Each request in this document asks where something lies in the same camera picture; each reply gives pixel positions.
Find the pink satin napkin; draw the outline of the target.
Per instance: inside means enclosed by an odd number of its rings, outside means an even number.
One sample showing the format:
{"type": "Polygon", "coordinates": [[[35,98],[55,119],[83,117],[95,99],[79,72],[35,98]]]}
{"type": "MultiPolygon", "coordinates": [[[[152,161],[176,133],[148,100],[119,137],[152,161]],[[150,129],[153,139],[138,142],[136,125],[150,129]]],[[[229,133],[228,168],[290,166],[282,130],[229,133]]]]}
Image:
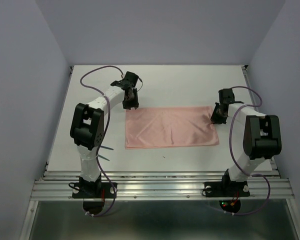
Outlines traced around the pink satin napkin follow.
{"type": "Polygon", "coordinates": [[[216,146],[211,106],[145,107],[125,115],[125,148],[216,146]]]}

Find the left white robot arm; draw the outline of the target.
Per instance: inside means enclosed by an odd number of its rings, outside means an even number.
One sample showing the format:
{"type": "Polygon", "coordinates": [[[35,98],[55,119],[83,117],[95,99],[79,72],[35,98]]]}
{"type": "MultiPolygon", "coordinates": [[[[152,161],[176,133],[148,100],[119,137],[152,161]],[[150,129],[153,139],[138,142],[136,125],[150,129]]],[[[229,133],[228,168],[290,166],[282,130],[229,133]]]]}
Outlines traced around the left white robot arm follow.
{"type": "Polygon", "coordinates": [[[133,72],[126,72],[123,79],[115,80],[101,96],[89,103],[75,106],[70,127],[70,137],[77,145],[80,157],[81,173],[79,181],[85,183],[84,191],[90,197],[101,193],[101,170],[98,166],[98,151],[102,145],[110,120],[111,109],[122,104],[123,109],[139,107],[137,82],[140,77],[133,72]]]}

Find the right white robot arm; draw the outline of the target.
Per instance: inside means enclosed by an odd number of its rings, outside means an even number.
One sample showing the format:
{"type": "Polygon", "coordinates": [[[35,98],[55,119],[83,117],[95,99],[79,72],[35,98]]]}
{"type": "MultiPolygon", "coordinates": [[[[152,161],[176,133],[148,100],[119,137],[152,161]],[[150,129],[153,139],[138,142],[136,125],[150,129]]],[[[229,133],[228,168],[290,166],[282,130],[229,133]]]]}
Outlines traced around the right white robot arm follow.
{"type": "Polygon", "coordinates": [[[282,151],[279,117],[255,110],[263,103],[261,98],[258,105],[235,100],[233,89],[231,87],[218,91],[219,102],[215,104],[210,118],[214,125],[226,124],[227,119],[231,118],[228,143],[233,166],[226,170],[226,179],[220,182],[221,192],[225,195],[236,192],[238,183],[247,181],[260,164],[282,151]],[[235,122],[244,127],[243,152],[238,159],[235,159],[232,146],[235,122]]]}

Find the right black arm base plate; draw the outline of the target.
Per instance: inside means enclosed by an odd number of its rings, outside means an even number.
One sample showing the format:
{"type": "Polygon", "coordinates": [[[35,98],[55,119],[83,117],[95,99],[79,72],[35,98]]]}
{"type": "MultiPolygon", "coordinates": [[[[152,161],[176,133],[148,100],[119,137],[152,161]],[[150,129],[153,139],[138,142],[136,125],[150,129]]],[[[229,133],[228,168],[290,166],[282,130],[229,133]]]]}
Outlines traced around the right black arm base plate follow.
{"type": "Polygon", "coordinates": [[[207,198],[249,197],[248,183],[231,181],[229,184],[221,181],[208,181],[204,183],[201,194],[207,198]]]}

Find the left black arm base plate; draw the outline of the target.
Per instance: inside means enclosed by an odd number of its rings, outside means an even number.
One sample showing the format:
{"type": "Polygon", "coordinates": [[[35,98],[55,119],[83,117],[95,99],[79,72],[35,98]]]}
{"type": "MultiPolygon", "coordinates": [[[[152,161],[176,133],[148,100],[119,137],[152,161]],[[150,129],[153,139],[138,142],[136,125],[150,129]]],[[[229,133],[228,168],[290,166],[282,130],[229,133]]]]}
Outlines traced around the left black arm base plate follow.
{"type": "Polygon", "coordinates": [[[99,186],[84,188],[79,182],[70,182],[73,199],[115,199],[117,194],[109,182],[101,182],[99,186]]]}

